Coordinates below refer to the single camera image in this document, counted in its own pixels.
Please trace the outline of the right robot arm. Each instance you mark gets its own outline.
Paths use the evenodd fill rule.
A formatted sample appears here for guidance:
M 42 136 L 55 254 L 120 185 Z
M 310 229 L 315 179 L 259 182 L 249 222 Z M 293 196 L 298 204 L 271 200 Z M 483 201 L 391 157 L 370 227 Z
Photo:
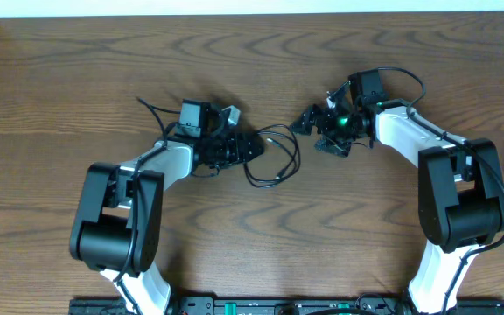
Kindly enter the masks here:
M 386 145 L 416 168 L 418 218 L 427 239 L 399 314 L 447 314 L 476 256 L 504 244 L 504 183 L 495 144 L 468 140 L 423 118 L 416 100 L 392 99 L 379 67 L 348 76 L 290 126 L 317 132 L 320 151 L 347 157 L 354 142 Z

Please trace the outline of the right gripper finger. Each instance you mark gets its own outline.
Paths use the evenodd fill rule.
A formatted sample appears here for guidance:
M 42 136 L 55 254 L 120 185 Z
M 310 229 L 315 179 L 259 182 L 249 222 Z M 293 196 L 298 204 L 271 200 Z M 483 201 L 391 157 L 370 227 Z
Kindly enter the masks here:
M 322 136 L 314 144 L 314 148 L 317 151 L 329 153 L 341 158 L 347 158 L 350 152 L 350 146 L 346 143 L 335 143 L 331 138 L 327 136 Z
M 308 106 L 291 125 L 290 131 L 304 136 L 309 136 L 312 133 L 312 128 L 315 125 L 317 117 L 322 113 L 322 109 L 312 104 Z

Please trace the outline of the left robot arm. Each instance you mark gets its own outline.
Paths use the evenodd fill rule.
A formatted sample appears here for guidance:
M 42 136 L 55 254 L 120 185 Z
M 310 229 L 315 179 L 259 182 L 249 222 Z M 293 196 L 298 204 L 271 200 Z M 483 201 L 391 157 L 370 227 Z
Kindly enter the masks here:
M 72 258 L 106 277 L 135 314 L 170 308 L 172 287 L 155 263 L 165 191 L 200 165 L 218 172 L 264 152 L 259 136 L 238 130 L 234 106 L 183 100 L 177 114 L 145 153 L 88 167 L 72 226 Z

